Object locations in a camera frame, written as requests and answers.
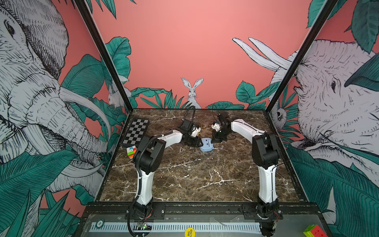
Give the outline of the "light blue small alarm clock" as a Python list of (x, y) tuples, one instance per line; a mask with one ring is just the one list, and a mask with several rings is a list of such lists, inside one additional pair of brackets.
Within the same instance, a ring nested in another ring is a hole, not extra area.
[(202, 142), (202, 146), (200, 147), (200, 150), (202, 152), (210, 152), (214, 149), (214, 145), (212, 143), (211, 138), (202, 138), (201, 142)]

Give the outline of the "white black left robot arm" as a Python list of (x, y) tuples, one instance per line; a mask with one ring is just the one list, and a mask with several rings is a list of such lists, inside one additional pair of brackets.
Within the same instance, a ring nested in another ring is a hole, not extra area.
[(176, 129), (143, 137), (133, 157), (137, 171), (137, 189), (132, 208), (138, 216), (145, 218), (153, 211), (153, 179), (162, 161), (164, 150), (179, 143), (189, 147), (201, 147), (200, 131), (199, 123), (185, 119)]

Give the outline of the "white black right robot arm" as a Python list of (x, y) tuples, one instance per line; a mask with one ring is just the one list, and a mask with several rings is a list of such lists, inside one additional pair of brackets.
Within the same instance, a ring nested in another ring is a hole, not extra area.
[(257, 215), (263, 220), (279, 220), (275, 177), (281, 153), (276, 136), (248, 124), (241, 118), (230, 117), (227, 112), (219, 113), (211, 127), (213, 143), (227, 141), (227, 136), (232, 132), (238, 133), (251, 143), (252, 159), (259, 171)]

